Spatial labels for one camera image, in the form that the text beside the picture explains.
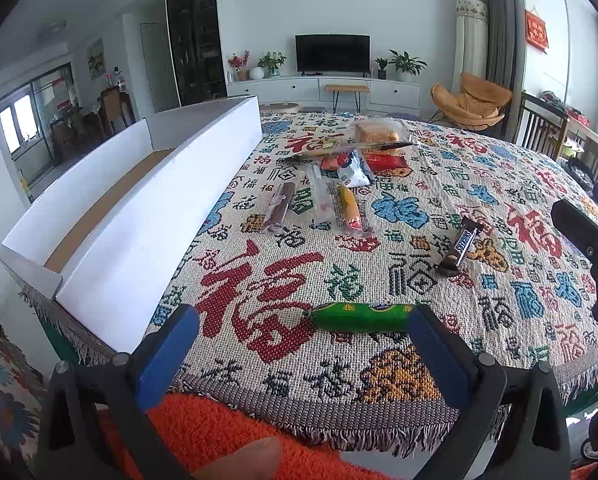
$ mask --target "green package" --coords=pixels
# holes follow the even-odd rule
[[[414,305],[325,303],[308,314],[314,325],[334,332],[405,332]]]

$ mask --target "gray curtain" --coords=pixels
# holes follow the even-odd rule
[[[516,40],[516,15],[514,0],[485,0],[488,4],[488,62],[486,79],[512,89],[514,83],[514,50]],[[506,116],[494,126],[490,135],[502,137],[509,118],[508,104],[503,113]]]

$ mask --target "white tv cabinet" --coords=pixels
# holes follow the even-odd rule
[[[325,85],[366,84],[369,94],[362,94],[361,109],[377,112],[402,112],[419,115],[421,86],[400,81],[346,76],[278,76],[256,81],[239,81],[227,85],[228,95],[255,95],[259,103],[297,103],[323,106],[332,110],[332,94]],[[341,92],[338,110],[354,108],[354,96]]]

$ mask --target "windowsill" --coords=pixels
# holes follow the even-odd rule
[[[11,153],[10,155],[12,156],[12,161],[14,162],[15,160],[17,160],[18,158],[22,157],[23,155],[26,154],[26,152],[28,150],[31,150],[32,148],[34,148],[39,142],[41,142],[43,139],[42,137],[37,137],[34,140],[29,140],[25,147],[20,147],[17,148],[14,153]]]

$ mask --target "floral cushion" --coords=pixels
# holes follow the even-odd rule
[[[41,374],[0,325],[0,448],[8,460],[23,458],[31,469],[44,394]]]

